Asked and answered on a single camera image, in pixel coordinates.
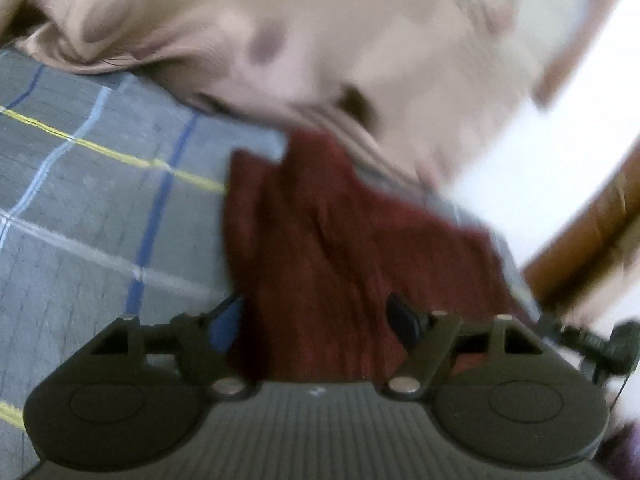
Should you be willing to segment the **beige leaf-print curtain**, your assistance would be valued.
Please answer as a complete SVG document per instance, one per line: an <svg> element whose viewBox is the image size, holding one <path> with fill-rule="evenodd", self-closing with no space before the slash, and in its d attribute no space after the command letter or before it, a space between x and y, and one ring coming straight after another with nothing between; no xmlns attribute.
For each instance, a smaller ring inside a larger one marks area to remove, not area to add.
<svg viewBox="0 0 640 480"><path fill-rule="evenodd" d="M442 185L503 135L597 0L1 0L1 33L78 74L144 70L199 110L332 131Z"/></svg>

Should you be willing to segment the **brown wooden frame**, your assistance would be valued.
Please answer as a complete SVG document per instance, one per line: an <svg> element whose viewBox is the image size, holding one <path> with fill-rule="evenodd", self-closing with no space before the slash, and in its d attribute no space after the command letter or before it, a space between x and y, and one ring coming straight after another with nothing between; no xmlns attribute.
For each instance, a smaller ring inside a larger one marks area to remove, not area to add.
<svg viewBox="0 0 640 480"><path fill-rule="evenodd" d="M523 276L538 304L550 306L586 276L639 215L639 145L592 200L526 264Z"/></svg>

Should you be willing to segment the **dark red fluffy cloth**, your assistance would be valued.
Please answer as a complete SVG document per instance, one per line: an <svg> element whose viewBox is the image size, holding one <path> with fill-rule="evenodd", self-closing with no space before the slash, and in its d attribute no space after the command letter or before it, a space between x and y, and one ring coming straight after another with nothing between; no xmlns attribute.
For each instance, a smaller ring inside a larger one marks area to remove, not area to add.
<svg viewBox="0 0 640 480"><path fill-rule="evenodd" d="M325 134L294 133L280 162L234 152L222 232L243 300L227 360L249 380L385 382L406 356L393 293L469 320L525 316L487 232L370 188Z"/></svg>

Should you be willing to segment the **grey plaid bed sheet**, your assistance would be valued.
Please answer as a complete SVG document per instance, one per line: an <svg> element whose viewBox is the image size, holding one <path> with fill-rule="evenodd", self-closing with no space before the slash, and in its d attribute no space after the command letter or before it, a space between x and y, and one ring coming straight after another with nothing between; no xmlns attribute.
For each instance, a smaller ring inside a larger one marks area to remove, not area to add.
<svg viewBox="0 0 640 480"><path fill-rule="evenodd" d="M325 134L202 115L134 74L77 76L3 49L3 478L37 461L29 393L114 318L165 323L230 294L222 218L237 151L277 164L283 193L335 194L352 178L480 227L456 204L361 167Z"/></svg>

